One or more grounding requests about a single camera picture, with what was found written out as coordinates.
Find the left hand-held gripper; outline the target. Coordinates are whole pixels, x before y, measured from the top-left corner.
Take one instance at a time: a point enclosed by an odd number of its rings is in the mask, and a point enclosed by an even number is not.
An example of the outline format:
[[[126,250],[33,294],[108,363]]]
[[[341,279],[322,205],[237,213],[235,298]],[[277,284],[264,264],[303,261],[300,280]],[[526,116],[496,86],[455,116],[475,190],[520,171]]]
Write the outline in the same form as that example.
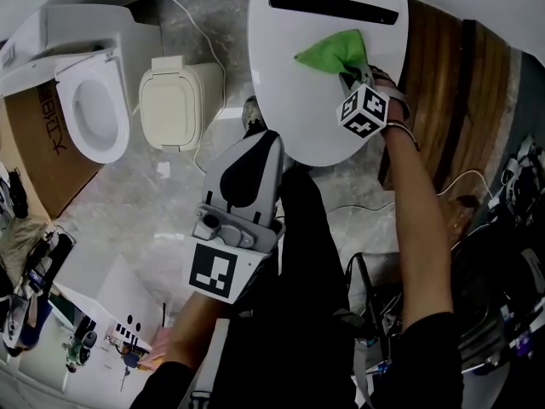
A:
[[[283,157],[280,136],[266,130],[235,143],[208,168],[188,239],[186,285],[234,304],[254,284],[284,236],[284,223],[273,219]]]

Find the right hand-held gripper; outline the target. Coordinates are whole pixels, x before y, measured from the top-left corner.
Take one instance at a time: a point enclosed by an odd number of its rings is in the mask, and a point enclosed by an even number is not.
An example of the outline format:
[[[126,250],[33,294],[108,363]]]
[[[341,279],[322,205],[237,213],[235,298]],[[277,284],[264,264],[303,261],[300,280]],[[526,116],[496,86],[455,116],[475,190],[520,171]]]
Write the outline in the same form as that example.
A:
[[[336,109],[338,125],[360,138],[371,138],[385,129],[388,114],[388,97],[376,92],[375,79],[370,66],[357,66],[358,78],[341,72],[339,79],[346,96]]]

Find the person's right hand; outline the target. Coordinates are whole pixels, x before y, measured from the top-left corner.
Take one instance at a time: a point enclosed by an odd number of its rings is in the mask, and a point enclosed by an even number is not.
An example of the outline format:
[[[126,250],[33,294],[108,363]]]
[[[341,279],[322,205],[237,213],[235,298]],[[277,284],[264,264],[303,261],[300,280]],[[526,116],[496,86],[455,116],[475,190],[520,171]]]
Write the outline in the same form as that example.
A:
[[[370,66],[373,89],[388,97],[387,121],[404,123],[410,117],[410,109],[405,94],[398,88],[390,76],[377,66]]]

